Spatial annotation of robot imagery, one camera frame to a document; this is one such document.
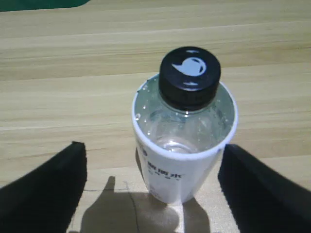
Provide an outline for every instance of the plastic water bottle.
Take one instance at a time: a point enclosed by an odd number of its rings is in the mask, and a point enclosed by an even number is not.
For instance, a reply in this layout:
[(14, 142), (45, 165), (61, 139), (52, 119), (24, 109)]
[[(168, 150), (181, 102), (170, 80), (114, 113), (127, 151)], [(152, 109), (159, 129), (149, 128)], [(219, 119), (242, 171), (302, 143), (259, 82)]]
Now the plastic water bottle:
[[(160, 73), (148, 79), (134, 98), (132, 119), (144, 180), (164, 202), (184, 202), (194, 195), (198, 188), (185, 189), (182, 176), (192, 186), (201, 186), (206, 168), (197, 176), (185, 174), (196, 173), (191, 169), (200, 170), (199, 166), (210, 169), (211, 159), (215, 161), (236, 130), (237, 106), (220, 76), (221, 66), (213, 54), (197, 47), (178, 48), (164, 57)], [(180, 163), (185, 160), (188, 169)], [(197, 165), (191, 167), (190, 161)], [(174, 185), (177, 190), (167, 189)]]

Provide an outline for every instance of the water droplet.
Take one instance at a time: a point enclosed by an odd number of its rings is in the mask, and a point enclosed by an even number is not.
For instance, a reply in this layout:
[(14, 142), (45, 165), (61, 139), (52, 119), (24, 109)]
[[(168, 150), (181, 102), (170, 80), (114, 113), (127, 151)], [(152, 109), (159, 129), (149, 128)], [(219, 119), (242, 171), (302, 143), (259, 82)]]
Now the water droplet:
[(135, 117), (136, 117), (136, 120), (139, 120), (139, 119), (140, 119), (140, 114), (137, 113), (137, 114), (135, 115)]

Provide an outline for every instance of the bottle neck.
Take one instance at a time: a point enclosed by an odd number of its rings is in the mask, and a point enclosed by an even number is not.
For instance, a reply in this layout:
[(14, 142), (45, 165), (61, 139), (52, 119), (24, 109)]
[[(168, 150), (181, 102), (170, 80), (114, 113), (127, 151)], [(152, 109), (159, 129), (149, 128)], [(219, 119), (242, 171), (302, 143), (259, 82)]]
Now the bottle neck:
[(203, 111), (205, 111), (206, 109), (210, 108), (213, 101), (211, 101), (208, 105), (204, 106), (203, 108), (201, 109), (198, 109), (198, 110), (195, 110), (195, 111), (189, 111), (189, 110), (180, 110), (180, 109), (177, 109), (177, 108), (174, 108), (173, 106), (169, 105), (161, 96), (160, 94), (160, 91), (157, 92), (157, 96), (159, 98), (159, 100), (161, 101), (161, 103), (167, 107), (168, 109), (170, 109), (171, 111), (173, 112), (177, 112), (177, 113), (180, 113), (180, 114), (184, 114), (186, 116), (191, 116), (191, 115), (194, 115), (194, 114), (197, 114), (197, 113), (201, 113)]

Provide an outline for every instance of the wooden table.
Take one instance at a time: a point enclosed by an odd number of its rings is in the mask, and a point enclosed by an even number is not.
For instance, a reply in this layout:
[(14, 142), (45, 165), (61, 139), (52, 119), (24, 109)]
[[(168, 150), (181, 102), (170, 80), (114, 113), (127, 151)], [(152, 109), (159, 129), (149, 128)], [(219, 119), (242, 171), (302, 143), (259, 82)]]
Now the wooden table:
[[(0, 186), (77, 140), (88, 181), (69, 231), (184, 232), (178, 206), (149, 201), (130, 109), (163, 56), (194, 45), (219, 58), (236, 97), (233, 143), (310, 190), (310, 12), (308, 0), (91, 0), (0, 13)], [(196, 196), (199, 232), (239, 232), (219, 166)], [(109, 176), (115, 191), (102, 193)]]

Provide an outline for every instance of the black bottle cap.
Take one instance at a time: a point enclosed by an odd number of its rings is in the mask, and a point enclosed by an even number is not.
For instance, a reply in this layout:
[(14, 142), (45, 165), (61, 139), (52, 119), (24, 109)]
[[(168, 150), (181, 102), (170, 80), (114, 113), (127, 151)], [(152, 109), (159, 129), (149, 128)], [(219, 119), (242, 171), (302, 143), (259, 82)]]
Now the black bottle cap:
[(220, 75), (219, 61), (213, 54), (197, 47), (181, 47), (163, 58), (159, 91), (174, 108), (199, 110), (214, 99)]

